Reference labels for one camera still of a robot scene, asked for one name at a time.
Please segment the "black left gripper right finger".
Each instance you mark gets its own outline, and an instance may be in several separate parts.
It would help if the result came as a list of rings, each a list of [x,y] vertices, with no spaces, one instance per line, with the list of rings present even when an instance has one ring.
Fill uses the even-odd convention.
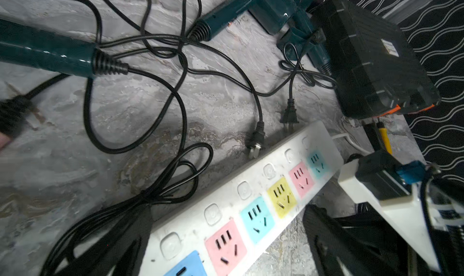
[[[303,226],[320,276],[401,276],[399,235],[376,212],[331,218],[326,209],[306,206]]]

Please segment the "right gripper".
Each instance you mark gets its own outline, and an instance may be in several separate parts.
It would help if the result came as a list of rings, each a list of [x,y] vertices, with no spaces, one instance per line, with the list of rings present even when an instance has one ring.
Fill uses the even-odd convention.
[[[385,150],[345,164],[339,184],[371,207],[437,272],[464,270],[464,185],[436,165],[401,164]]]

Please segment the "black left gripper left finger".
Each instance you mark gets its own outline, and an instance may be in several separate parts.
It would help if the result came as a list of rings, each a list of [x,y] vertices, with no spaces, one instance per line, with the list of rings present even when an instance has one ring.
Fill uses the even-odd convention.
[[[151,208],[141,205],[129,212],[58,276],[137,276],[152,228]]]

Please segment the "white multicolour power strip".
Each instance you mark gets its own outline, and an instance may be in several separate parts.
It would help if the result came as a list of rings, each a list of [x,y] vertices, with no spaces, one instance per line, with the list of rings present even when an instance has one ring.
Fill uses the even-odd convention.
[[[315,121],[155,223],[143,276],[240,276],[339,171]]]

